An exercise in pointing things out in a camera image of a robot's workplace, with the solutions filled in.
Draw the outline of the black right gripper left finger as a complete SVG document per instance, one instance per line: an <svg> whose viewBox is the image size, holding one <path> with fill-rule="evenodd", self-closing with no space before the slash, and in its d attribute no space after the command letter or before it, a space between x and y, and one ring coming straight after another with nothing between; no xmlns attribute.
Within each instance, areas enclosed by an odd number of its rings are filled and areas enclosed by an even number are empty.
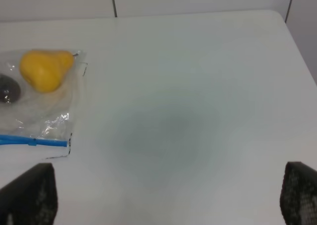
<svg viewBox="0 0 317 225"><path fill-rule="evenodd" d="M2 225L52 225L58 211L55 172L39 163L0 190Z"/></svg>

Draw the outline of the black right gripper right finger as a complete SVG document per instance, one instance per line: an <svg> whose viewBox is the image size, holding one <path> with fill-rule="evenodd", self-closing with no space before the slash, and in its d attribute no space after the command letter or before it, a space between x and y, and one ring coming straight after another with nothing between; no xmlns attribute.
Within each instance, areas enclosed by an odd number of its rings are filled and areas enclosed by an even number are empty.
<svg viewBox="0 0 317 225"><path fill-rule="evenodd" d="M287 225L317 223L317 171L302 162L288 162L280 193L280 209Z"/></svg>

